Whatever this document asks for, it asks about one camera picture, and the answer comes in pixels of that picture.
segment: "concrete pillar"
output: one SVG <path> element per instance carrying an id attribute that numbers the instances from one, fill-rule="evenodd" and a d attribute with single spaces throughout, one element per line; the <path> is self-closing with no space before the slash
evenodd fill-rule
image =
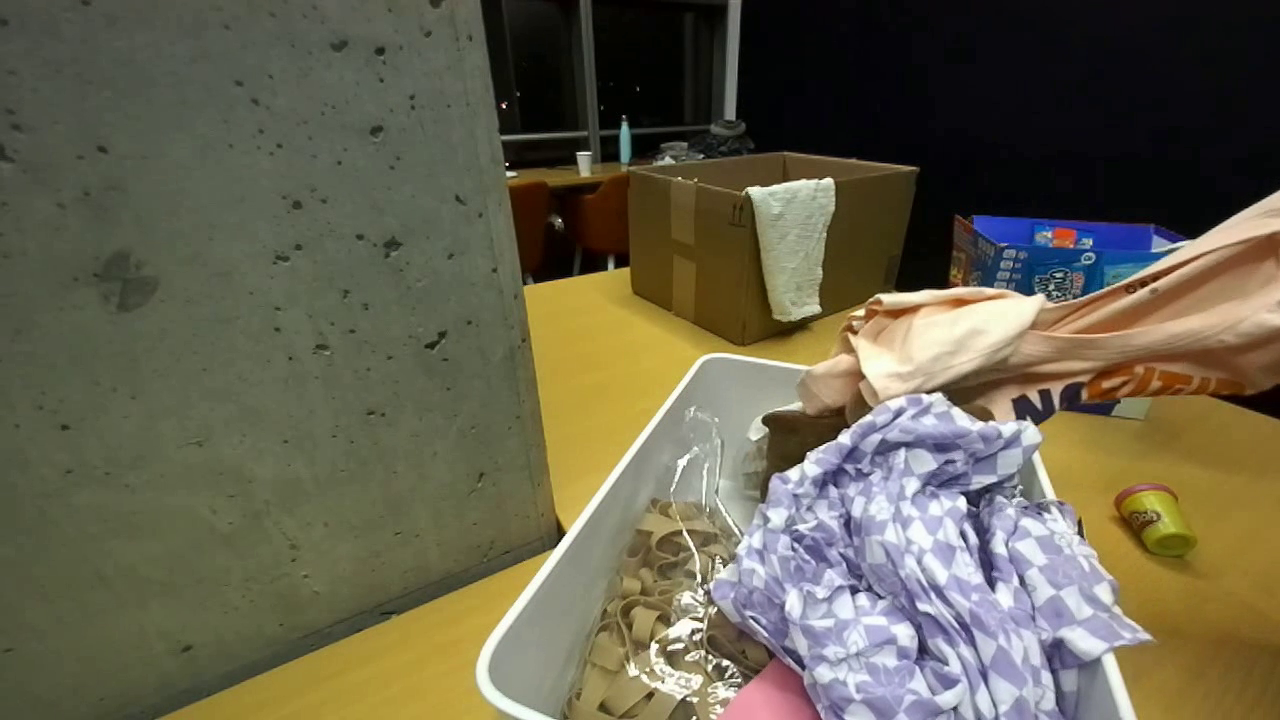
<path id="1" fill-rule="evenodd" d="M 474 0 L 0 0 L 0 718 L 557 538 Z"/>

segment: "plastic bag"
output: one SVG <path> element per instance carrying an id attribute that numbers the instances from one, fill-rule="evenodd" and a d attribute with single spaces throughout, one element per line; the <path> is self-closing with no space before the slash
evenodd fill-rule
<path id="1" fill-rule="evenodd" d="M 769 665 L 707 598 L 739 539 L 722 421 L 693 408 L 686 438 L 693 448 L 640 511 L 613 581 L 569 720 L 712 720 Z"/>

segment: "wooden table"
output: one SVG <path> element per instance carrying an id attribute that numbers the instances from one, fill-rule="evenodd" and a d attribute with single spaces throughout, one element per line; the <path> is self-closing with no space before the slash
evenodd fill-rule
<path id="1" fill-rule="evenodd" d="M 569 188 L 596 188 L 608 175 L 619 175 L 619 164 L 593 164 L 593 175 L 579 175 L 576 164 L 557 164 L 557 170 L 516 170 L 510 174 L 510 186 L 527 186 L 527 179 L 543 179 L 553 186 L 553 193 L 569 193 Z"/>
<path id="2" fill-rule="evenodd" d="M 537 383 L 557 508 L 579 517 L 596 485 L 705 353 L 734 348 L 629 293 L 629 272 L 532 283 Z M 810 332 L 734 348 L 812 365 L 842 317 Z M 1118 572 L 1124 610 L 1157 645 L 1121 651 L 1132 701 L 1153 720 L 1276 718 L 1280 707 L 1280 426 L 1222 401 L 1157 401 L 1148 421 L 1057 415 L 1049 474 Z M 1188 568 L 1146 555 L 1113 522 L 1132 481 L 1177 485 L 1200 548 Z M 540 562 L 411 610 L 380 628 L 299 658 L 178 718 L 493 718 L 474 665 Z"/>

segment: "purple and white cloth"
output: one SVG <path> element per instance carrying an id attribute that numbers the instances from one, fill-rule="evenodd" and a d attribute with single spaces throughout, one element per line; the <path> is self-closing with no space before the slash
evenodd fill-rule
<path id="1" fill-rule="evenodd" d="M 1080 667 L 1148 634 L 1064 503 L 1019 497 L 1032 426 L 900 397 L 776 478 L 712 598 L 824 720 L 1077 718 Z"/>

